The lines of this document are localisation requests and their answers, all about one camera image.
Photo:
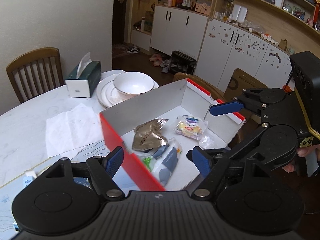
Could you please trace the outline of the bag of white pellets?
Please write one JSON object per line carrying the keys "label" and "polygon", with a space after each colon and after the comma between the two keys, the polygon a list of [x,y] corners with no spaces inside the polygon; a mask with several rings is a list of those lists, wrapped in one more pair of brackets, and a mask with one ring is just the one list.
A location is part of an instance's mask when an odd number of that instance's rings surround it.
{"label": "bag of white pellets", "polygon": [[210,135],[203,134],[199,139],[199,146],[204,150],[210,150],[215,148],[214,138]]}

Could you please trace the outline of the round bread snack packet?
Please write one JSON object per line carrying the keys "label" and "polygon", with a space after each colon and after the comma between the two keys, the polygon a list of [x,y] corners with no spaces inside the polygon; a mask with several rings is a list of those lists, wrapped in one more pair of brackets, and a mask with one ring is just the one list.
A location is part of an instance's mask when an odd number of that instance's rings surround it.
{"label": "round bread snack packet", "polygon": [[208,121],[192,115],[182,115],[177,119],[174,132],[176,134],[199,140],[208,127]]}

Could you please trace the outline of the grey socks clear packet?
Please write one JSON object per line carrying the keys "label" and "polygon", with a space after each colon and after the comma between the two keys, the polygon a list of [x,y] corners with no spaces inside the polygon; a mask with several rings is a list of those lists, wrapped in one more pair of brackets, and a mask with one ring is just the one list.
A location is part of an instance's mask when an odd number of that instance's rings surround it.
{"label": "grey socks clear packet", "polygon": [[142,162],[150,174],[165,186],[177,166],[181,152],[182,146],[175,138],[171,138],[166,145],[152,149],[152,155],[145,157]]}

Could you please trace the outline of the gold foil snack packet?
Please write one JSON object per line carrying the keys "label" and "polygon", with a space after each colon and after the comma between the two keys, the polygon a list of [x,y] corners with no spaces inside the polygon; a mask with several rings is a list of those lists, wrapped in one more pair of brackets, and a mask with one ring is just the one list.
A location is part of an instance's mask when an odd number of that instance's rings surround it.
{"label": "gold foil snack packet", "polygon": [[154,148],[165,146],[168,140],[162,135],[162,128],[168,119],[153,119],[134,129],[132,149],[145,152]]}

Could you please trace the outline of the light blue herbal oil box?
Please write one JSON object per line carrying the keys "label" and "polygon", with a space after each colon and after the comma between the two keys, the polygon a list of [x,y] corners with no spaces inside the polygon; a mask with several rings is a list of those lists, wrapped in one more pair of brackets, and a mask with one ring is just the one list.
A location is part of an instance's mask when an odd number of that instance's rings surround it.
{"label": "light blue herbal oil box", "polygon": [[37,174],[34,170],[27,170],[24,172],[23,187],[27,187],[37,178]]}

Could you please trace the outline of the wooden chair beside box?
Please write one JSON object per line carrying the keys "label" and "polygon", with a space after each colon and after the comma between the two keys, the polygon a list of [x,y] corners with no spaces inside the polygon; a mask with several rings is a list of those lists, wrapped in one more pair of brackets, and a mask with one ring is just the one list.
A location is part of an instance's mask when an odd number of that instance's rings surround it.
{"label": "wooden chair beside box", "polygon": [[214,100],[219,99],[219,100],[222,100],[223,102],[226,102],[226,99],[223,97],[223,92],[221,92],[221,90],[217,89],[216,87],[214,87],[213,85],[211,85],[207,81],[204,81],[203,79],[201,79],[198,76],[190,75],[190,74],[186,74],[186,73],[176,73],[173,77],[173,81],[178,81],[178,80],[183,80],[183,79],[190,79],[194,83],[198,84],[199,86],[201,86],[202,88],[207,90],[210,93],[210,96]]}

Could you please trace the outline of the brown cardboard carton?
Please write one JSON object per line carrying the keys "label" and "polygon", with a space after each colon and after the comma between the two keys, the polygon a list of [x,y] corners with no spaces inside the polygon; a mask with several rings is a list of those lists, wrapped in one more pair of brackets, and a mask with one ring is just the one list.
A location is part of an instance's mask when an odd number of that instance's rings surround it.
{"label": "brown cardboard carton", "polygon": [[244,89],[250,88],[267,88],[265,84],[257,80],[255,77],[247,74],[240,68],[236,68],[224,92],[224,99],[231,101],[232,98],[242,94]]}

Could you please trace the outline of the white paper towel sheet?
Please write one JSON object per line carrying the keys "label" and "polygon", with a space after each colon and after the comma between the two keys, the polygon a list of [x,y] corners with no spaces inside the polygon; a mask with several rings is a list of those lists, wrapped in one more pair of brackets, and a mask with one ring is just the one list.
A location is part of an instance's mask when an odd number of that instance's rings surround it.
{"label": "white paper towel sheet", "polygon": [[46,120],[47,157],[73,159],[86,146],[102,141],[99,114],[83,103]]}

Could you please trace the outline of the red white cardboard box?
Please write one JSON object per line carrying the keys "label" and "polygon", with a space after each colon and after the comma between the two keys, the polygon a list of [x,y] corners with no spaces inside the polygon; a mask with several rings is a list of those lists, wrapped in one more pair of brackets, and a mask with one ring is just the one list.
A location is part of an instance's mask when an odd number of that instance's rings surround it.
{"label": "red white cardboard box", "polygon": [[200,174],[187,152],[202,136],[225,148],[245,123],[240,113],[212,115],[221,103],[189,79],[175,81],[102,111],[105,145],[123,149],[121,168],[140,190],[182,190]]}

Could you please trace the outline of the black shoe rack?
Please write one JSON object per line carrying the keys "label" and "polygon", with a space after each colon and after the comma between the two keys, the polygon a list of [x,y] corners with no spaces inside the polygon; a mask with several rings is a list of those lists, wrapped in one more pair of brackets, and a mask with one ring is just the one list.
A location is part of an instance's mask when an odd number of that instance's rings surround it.
{"label": "black shoe rack", "polygon": [[196,68],[196,60],[180,51],[172,51],[169,71],[193,75]]}

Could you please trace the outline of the white storage cabinets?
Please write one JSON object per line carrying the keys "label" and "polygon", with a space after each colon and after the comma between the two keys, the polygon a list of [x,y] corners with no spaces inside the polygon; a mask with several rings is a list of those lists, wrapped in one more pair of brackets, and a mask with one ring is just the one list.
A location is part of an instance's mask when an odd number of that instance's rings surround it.
{"label": "white storage cabinets", "polygon": [[156,6],[150,47],[180,51],[197,61],[195,75],[225,91],[239,68],[267,87],[283,87],[291,72],[287,53],[235,25],[191,11]]}

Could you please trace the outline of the white plate stack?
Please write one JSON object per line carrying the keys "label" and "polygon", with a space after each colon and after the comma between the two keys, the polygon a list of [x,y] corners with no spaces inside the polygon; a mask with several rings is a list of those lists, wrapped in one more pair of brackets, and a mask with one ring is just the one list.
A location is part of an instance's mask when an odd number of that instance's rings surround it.
{"label": "white plate stack", "polygon": [[[138,96],[138,95],[122,94],[115,88],[113,81],[119,74],[122,74],[122,73],[112,74],[108,77],[103,78],[97,86],[96,91],[97,91],[98,101],[105,108],[110,108],[123,101],[126,101],[135,96]],[[155,87],[153,89],[158,88],[159,87],[158,83],[155,80],[153,81],[155,83]]]}

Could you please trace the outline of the white bowl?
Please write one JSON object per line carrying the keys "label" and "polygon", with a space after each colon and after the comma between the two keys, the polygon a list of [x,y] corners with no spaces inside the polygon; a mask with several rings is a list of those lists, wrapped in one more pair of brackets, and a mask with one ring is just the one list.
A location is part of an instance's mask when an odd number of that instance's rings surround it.
{"label": "white bowl", "polygon": [[115,88],[125,95],[140,95],[155,87],[153,79],[141,72],[125,72],[113,81]]}

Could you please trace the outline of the green tissue box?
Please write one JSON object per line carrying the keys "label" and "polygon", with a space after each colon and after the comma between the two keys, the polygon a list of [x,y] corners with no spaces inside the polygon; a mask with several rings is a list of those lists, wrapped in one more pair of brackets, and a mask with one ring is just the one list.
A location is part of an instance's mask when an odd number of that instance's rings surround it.
{"label": "green tissue box", "polygon": [[66,77],[65,83],[71,98],[90,98],[101,79],[101,62],[91,59],[91,52],[83,56]]}

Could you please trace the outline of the wooden chair behind table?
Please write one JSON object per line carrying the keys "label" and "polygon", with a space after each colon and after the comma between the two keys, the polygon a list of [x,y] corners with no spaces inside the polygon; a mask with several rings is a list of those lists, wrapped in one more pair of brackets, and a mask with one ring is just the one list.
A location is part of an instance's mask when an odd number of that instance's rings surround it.
{"label": "wooden chair behind table", "polygon": [[20,103],[65,84],[60,51],[44,47],[27,52],[6,67],[9,81]]}

